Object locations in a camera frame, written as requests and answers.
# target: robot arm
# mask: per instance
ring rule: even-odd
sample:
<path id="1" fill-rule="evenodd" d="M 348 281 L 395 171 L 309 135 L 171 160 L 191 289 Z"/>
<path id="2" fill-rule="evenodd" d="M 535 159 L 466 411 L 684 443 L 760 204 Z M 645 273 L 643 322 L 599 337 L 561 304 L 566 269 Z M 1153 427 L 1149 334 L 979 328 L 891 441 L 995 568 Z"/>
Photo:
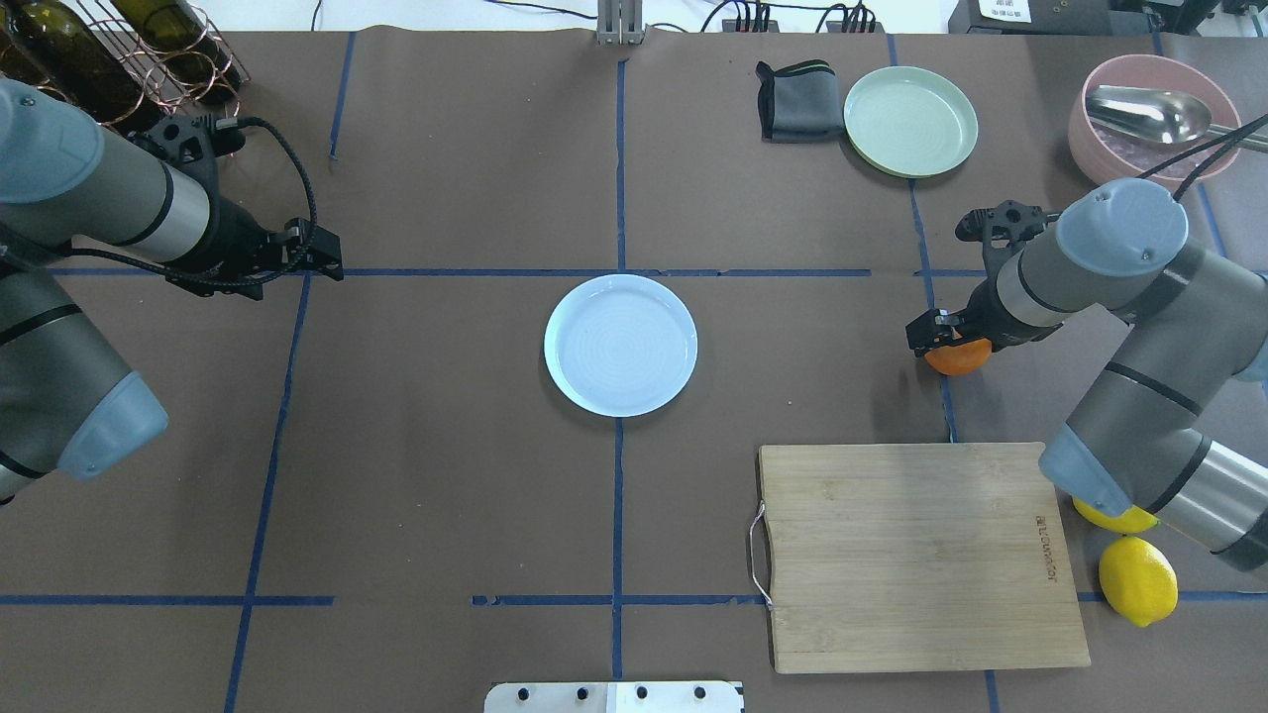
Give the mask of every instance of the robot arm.
<path id="1" fill-rule="evenodd" d="M 72 249 L 72 237 L 126 247 L 158 265 L 131 264 L 203 297 L 261 299 L 266 282 L 298 269 L 342 279 L 335 235 L 298 218 L 266 231 L 219 195 L 216 159 L 243 141 L 236 119 L 185 117 L 126 140 L 0 79 L 0 505 L 56 468 L 95 477 L 167 424 L 43 269 L 100 254 Z"/>
<path id="2" fill-rule="evenodd" d="M 1149 181 L 1106 184 L 1047 230 L 1033 230 L 1030 208 L 979 216 L 988 279 L 965 310 L 908 325 L 909 345 L 919 354 L 984 337 L 999 350 L 1104 306 L 1132 330 L 1049 440 L 1040 469 L 1107 515 L 1136 504 L 1268 579 L 1268 469 L 1193 429 L 1230 377 L 1268 378 L 1268 283 L 1191 245 L 1184 209 Z M 1007 258 L 989 245 L 1000 235 Z"/>

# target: cutting board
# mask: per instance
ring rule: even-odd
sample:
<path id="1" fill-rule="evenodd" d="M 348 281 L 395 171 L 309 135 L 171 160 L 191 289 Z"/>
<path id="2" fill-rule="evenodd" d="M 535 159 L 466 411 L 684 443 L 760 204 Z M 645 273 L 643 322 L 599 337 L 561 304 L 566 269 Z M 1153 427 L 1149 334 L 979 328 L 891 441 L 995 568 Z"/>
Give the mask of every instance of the cutting board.
<path id="1" fill-rule="evenodd" d="M 1041 450 L 762 447 L 775 670 L 1088 666 Z"/>

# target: pink bowl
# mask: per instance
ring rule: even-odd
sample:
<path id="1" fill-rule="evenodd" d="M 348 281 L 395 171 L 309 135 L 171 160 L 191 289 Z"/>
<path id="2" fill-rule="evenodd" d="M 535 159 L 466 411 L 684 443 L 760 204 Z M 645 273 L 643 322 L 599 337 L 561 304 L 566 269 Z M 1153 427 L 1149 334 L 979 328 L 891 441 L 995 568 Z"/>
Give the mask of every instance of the pink bowl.
<path id="1" fill-rule="evenodd" d="M 1236 108 L 1232 107 L 1232 101 L 1229 100 L 1229 95 L 1210 77 L 1188 65 L 1155 55 L 1125 55 L 1108 60 L 1092 70 L 1087 81 L 1083 82 L 1083 89 L 1070 109 L 1068 131 L 1074 162 L 1098 184 L 1139 175 L 1193 146 L 1192 143 L 1167 146 L 1142 142 L 1093 126 L 1088 119 L 1083 101 L 1088 93 L 1103 84 L 1187 91 L 1206 101 L 1206 105 L 1211 108 L 1212 123 L 1226 127 L 1241 126 L 1241 118 L 1238 115 Z M 1154 174 L 1149 180 L 1174 189 L 1211 151 L 1213 148 L 1184 159 L 1163 173 Z M 1240 150 L 1235 148 L 1225 154 L 1210 170 L 1202 174 L 1203 178 L 1213 176 L 1227 169 L 1239 152 Z"/>

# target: green glass bottle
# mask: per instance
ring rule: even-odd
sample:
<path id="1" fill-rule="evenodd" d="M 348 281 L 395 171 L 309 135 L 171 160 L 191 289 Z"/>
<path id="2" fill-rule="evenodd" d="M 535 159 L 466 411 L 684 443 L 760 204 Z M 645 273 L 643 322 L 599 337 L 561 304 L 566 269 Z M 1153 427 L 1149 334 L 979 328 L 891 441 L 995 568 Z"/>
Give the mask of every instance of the green glass bottle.
<path id="1" fill-rule="evenodd" d="M 56 0 L 0 4 L 13 43 L 94 119 L 126 134 L 166 115 L 74 10 Z"/>
<path id="2" fill-rule="evenodd" d="M 242 86 L 242 76 L 221 46 L 207 36 L 207 28 L 185 0 L 110 0 L 110 4 L 150 47 L 174 53 L 162 61 L 164 66 L 189 85 L 203 104 L 219 105 L 233 98 L 223 85 L 213 84 L 204 93 L 217 69 L 224 72 L 223 82 L 233 89 Z"/>
<path id="3" fill-rule="evenodd" d="M 6 20 L 4 6 L 0 6 L 0 74 L 32 86 L 43 84 L 47 79 L 44 72 L 9 41 L 9 33 L 4 32 Z"/>

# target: folded cloth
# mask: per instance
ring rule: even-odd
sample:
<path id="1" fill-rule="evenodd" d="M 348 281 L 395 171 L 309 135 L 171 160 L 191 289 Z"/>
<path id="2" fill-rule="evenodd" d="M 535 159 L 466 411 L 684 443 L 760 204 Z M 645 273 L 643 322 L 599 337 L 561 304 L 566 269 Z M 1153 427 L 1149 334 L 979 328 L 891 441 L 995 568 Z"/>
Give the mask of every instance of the folded cloth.
<path id="1" fill-rule="evenodd" d="M 828 141 L 846 132 L 837 75 L 823 60 L 809 60 L 782 70 L 757 63 L 762 88 L 757 113 L 762 138 L 776 143 Z"/>

